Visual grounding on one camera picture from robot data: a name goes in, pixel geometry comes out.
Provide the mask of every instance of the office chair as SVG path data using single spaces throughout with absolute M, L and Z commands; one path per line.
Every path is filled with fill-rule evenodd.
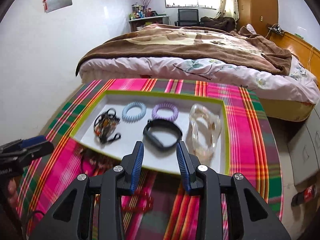
M 178 9 L 178 21 L 175 26 L 200 26 L 198 9 Z

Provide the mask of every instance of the bottle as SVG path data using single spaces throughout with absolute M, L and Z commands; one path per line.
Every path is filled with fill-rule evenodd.
M 299 206 L 303 203 L 307 203 L 310 200 L 316 198 L 319 195 L 319 186 L 314 184 L 308 188 L 306 188 L 304 191 L 297 193 L 291 201 L 291 206 Z

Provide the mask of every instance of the bed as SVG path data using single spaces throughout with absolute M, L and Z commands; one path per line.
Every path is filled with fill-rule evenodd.
M 289 50 L 248 29 L 149 25 L 89 51 L 76 75 L 84 83 L 148 77 L 236 85 L 254 91 L 267 116 L 305 120 L 320 98 L 316 77 Z

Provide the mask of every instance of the colorful tablecloth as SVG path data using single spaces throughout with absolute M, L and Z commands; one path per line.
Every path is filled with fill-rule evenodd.
M 30 211 L 46 212 L 81 173 L 83 146 L 69 138 L 69 134 L 86 108 L 105 90 L 156 91 L 222 99 L 229 130 L 228 173 L 244 174 L 281 220 L 283 198 L 278 151 L 268 119 L 255 93 L 242 87 L 200 81 L 116 79 L 107 82 L 93 81 L 84 85 L 66 103 L 47 129 L 45 135 L 47 140 L 52 141 L 55 150 L 50 156 L 35 160 L 24 172 L 18 190 L 17 207 L 22 221 Z M 110 159 L 109 166 L 116 162 Z M 85 162 L 84 169 L 92 172 L 93 166 Z M 103 172 L 104 170 L 98 169 L 95 174 Z M 123 214 L 126 240 L 195 239 L 199 198 L 185 194 L 179 176 L 142 169 L 138 188 L 154 199 L 154 206 L 144 214 Z M 96 201 L 95 217 L 98 203 Z M 146 199 L 137 195 L 122 197 L 122 205 L 125 206 L 142 207 L 145 204 Z M 224 239 L 227 239 L 228 221 L 223 196 L 222 205 Z M 28 234 L 41 217 L 37 214 L 29 221 Z M 94 227 L 93 238 L 96 237 L 97 230 Z

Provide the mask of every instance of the drawer handle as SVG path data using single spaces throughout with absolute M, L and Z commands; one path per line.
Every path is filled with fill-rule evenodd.
M 320 136 L 319 136 L 319 133 L 318 133 L 318 131 L 317 131 L 317 133 L 316 133 L 316 137 L 315 137 L 315 142 L 316 142 L 316 146 L 317 146 L 317 148 L 319 149 L 320 148 Z
M 305 145 L 303 150 L 302 150 L 302 159 L 303 159 L 303 164 L 306 163 L 306 161 L 309 159 L 309 155 L 308 155 L 308 152 L 307 152 L 307 146 Z

